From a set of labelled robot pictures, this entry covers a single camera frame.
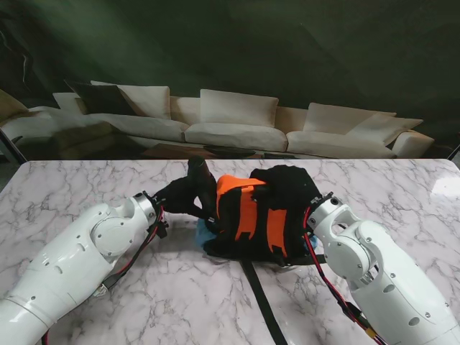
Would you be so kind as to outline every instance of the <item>wire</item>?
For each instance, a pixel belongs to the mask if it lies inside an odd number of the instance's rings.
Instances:
[[[48,332],[49,332],[49,331],[46,331],[46,333],[43,334],[43,337],[42,337],[42,345],[48,345]]]
[[[305,210],[305,216],[303,218],[303,228],[306,230],[307,228],[307,220],[308,217],[310,216],[310,207],[308,207]],[[310,255],[313,259],[313,262],[315,263],[316,269],[318,270],[318,273],[325,282],[326,286],[329,288],[331,291],[332,295],[335,297],[337,300],[337,303],[341,306],[342,311],[346,316],[348,316],[353,322],[356,322],[362,329],[365,331],[367,330],[367,327],[363,325],[353,314],[351,311],[350,307],[348,306],[347,302],[344,300],[343,296],[340,294],[340,292],[332,285],[332,283],[329,281],[329,279],[326,277],[324,274],[323,269],[321,268],[318,258],[316,257],[315,249],[313,248],[310,239],[308,238],[307,233],[305,232],[303,235],[303,238],[305,239],[305,243],[307,244],[308,251],[310,252]],[[377,344],[379,345],[385,345],[385,341],[377,334],[375,337],[372,338]]]
[[[154,239],[155,235],[157,234],[158,230],[158,223],[163,217],[164,213],[164,208],[163,206],[160,206],[160,212],[157,213],[157,218],[153,222],[152,226],[150,227],[151,231],[149,231],[148,235],[145,237],[144,241],[142,244],[139,246],[138,250],[134,253],[134,256],[129,260],[118,272],[108,276],[106,279],[103,280],[102,284],[107,288],[107,290],[112,289],[117,282],[125,276],[126,273],[131,269],[131,267],[134,265],[136,262],[137,258],[139,255],[142,253],[142,251],[147,247],[147,245]]]
[[[153,223],[152,227],[154,227],[154,230],[147,235],[145,240],[142,242],[141,246],[137,250],[137,252],[134,254],[134,256],[116,273],[116,274],[121,274],[123,271],[126,270],[126,272],[132,267],[134,262],[136,261],[137,257],[139,254],[147,247],[147,245],[154,239],[155,235],[157,234],[158,230],[158,221],[161,221],[161,218],[163,217],[164,209],[163,206],[160,206],[160,214],[157,216],[157,219],[155,219],[155,222]]]

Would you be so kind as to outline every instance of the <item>dark pillow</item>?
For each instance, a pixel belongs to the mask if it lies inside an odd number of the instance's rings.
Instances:
[[[91,85],[64,80],[80,96],[88,114],[119,114],[136,116],[126,99],[115,85]]]

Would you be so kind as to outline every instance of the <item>white marble surface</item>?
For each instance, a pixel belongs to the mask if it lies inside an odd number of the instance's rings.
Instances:
[[[384,224],[460,318],[460,172],[445,160],[293,160],[321,192]],[[277,160],[208,161],[216,177],[248,176]],[[0,194],[0,295],[29,260],[94,203],[118,205],[185,174],[184,161],[30,162]],[[146,249],[112,294],[91,298],[53,326],[50,345],[273,344],[238,263],[194,247],[194,220],[168,216],[166,239]],[[312,267],[257,266],[292,345],[373,344],[345,318]],[[346,294],[345,283],[326,274]]]

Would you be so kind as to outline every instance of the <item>blue cloth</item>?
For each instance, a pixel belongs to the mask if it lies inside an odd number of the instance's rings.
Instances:
[[[216,238],[216,235],[208,230],[208,228],[206,227],[205,221],[203,219],[199,219],[198,223],[196,224],[196,232],[195,232],[196,245],[203,248],[204,244],[207,241],[210,241],[215,238]]]
[[[195,232],[196,245],[199,246],[200,248],[203,248],[204,244],[207,241],[210,241],[215,238],[216,238],[216,235],[208,230],[208,228],[206,227],[205,221],[203,219],[199,219],[198,223],[196,224],[196,232]],[[313,249],[315,249],[318,246],[318,237],[313,236],[310,239],[310,243],[313,246]]]

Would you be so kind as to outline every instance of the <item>orange strap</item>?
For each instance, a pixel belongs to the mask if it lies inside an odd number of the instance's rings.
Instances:
[[[224,175],[217,181],[217,216],[219,217],[219,200],[221,196],[229,190],[238,187],[247,187],[251,185],[264,185],[265,182],[256,178],[235,178],[231,175]]]
[[[282,250],[284,257],[287,257],[285,248],[285,221],[286,221],[286,210],[268,210],[267,219],[267,241],[270,251],[273,252],[273,246],[279,247]]]
[[[251,239],[256,232],[257,204],[251,199],[253,190],[254,186],[252,185],[243,187],[241,189],[239,225],[238,231],[236,232],[235,241],[238,241],[239,237],[244,232],[249,232],[249,239]]]

